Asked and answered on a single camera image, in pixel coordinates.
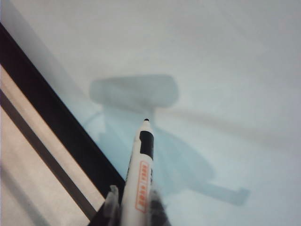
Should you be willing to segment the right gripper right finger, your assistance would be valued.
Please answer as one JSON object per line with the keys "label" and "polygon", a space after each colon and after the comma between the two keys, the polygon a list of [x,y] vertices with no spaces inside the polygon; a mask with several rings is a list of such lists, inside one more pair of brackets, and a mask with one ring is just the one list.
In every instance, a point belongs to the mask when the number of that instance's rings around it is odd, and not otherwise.
{"label": "right gripper right finger", "polygon": [[165,211],[161,195],[155,186],[152,186],[149,193],[148,211],[147,211],[148,226],[170,226],[171,223]]}

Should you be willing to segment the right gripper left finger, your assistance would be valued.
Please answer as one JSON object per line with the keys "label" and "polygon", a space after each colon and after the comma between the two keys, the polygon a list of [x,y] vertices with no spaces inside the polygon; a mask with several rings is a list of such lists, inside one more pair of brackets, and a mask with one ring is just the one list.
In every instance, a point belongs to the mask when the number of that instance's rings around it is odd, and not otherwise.
{"label": "right gripper left finger", "polygon": [[120,203],[119,203],[119,189],[116,185],[110,185],[104,202],[104,216],[108,219],[108,226],[120,225]]}

